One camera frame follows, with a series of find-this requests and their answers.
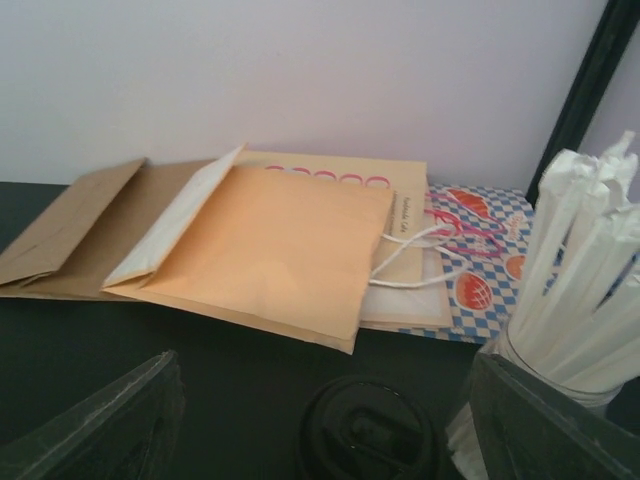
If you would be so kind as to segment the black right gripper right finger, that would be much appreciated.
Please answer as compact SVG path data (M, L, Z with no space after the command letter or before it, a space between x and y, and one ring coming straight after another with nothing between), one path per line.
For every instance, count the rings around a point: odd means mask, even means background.
M638 436L502 356L475 356L470 406L491 479L639 477Z

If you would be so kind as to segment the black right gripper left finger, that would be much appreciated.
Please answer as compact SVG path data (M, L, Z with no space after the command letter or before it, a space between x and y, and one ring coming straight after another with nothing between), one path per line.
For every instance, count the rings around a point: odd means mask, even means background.
M162 479L185 410L166 351L1 448L3 479Z

